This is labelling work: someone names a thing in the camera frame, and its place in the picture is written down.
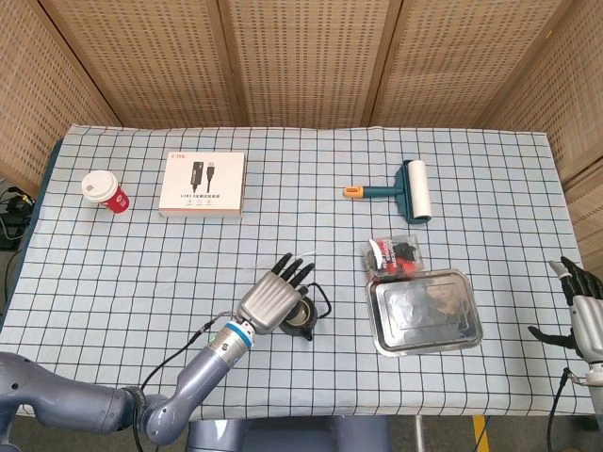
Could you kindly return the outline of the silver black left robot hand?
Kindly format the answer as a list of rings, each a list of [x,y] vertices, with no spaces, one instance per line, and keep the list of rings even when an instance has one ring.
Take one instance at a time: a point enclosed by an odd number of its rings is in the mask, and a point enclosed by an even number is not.
[[[237,317],[249,323],[256,334],[276,330],[305,295],[302,282],[316,265],[303,263],[302,258],[293,259],[290,252],[283,255],[242,297]]]

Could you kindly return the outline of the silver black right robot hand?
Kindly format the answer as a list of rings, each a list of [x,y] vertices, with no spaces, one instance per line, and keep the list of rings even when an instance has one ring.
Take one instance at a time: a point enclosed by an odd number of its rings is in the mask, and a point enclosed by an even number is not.
[[[602,363],[602,281],[565,256],[548,263],[561,282],[571,329],[554,335],[529,326],[530,333],[541,343],[574,350],[587,364]]]

